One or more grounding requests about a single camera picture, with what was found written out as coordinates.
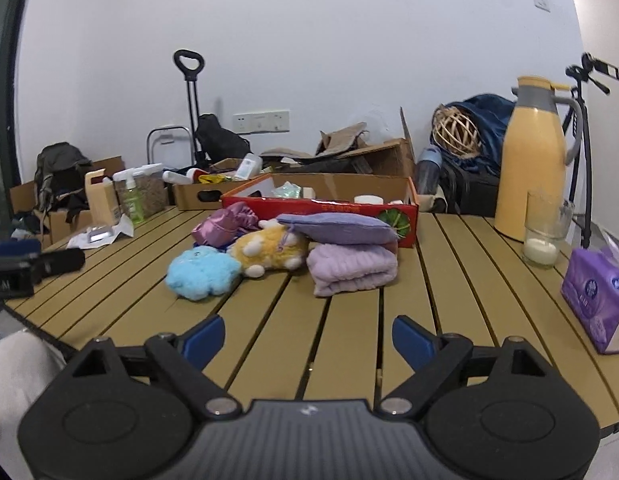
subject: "glass cup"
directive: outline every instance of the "glass cup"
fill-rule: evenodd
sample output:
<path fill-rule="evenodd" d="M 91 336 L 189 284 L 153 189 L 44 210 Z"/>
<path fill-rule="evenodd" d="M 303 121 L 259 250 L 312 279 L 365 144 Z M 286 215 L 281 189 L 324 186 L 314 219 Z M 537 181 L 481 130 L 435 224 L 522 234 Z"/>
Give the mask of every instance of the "glass cup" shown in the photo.
<path fill-rule="evenodd" d="M 527 193 L 523 256 L 539 266 L 552 267 L 558 258 L 559 242 L 565 239 L 574 215 L 574 204 L 561 196 L 542 191 Z"/>

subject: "purple pillow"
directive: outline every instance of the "purple pillow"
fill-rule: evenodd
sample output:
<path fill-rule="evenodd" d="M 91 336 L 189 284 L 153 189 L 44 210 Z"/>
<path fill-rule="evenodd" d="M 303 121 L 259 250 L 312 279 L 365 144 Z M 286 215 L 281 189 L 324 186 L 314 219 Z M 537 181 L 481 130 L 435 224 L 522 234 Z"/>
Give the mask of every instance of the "purple pillow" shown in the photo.
<path fill-rule="evenodd" d="M 282 214 L 276 220 L 321 244 L 383 245 L 398 240 L 384 221 L 355 213 Z"/>

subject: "yellow plush toy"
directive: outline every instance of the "yellow plush toy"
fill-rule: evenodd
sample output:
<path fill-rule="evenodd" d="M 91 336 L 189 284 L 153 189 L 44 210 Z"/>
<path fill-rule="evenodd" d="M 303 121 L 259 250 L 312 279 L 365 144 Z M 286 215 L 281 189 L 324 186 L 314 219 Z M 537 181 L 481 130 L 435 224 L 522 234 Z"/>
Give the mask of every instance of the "yellow plush toy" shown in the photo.
<path fill-rule="evenodd" d="M 236 240 L 228 253 L 241 264 L 243 274 L 260 278 L 267 269 L 298 269 L 305 263 L 309 240 L 305 235 L 289 232 L 274 220 L 258 222 L 262 231 Z"/>

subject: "folded towel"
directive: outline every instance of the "folded towel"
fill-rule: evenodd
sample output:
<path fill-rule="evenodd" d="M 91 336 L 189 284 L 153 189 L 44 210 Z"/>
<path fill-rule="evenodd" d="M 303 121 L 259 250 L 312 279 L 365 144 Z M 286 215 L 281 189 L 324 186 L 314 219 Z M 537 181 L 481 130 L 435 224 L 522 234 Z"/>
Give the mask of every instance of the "folded towel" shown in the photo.
<path fill-rule="evenodd" d="M 381 246 L 321 244 L 309 253 L 307 267 L 316 283 L 314 295 L 326 297 L 391 282 L 398 260 Z"/>

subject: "green liquid bottle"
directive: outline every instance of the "green liquid bottle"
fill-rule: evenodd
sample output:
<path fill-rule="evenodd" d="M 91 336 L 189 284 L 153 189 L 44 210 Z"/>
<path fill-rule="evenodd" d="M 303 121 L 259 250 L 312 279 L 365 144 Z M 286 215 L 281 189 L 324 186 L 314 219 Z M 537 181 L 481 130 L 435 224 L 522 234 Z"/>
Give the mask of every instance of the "green liquid bottle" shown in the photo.
<path fill-rule="evenodd" d="M 140 224 L 145 221 L 145 214 L 143 212 L 143 203 L 140 196 L 140 191 L 136 187 L 136 181 L 133 174 L 128 174 L 125 184 L 125 205 L 129 211 L 129 219 L 132 224 Z"/>

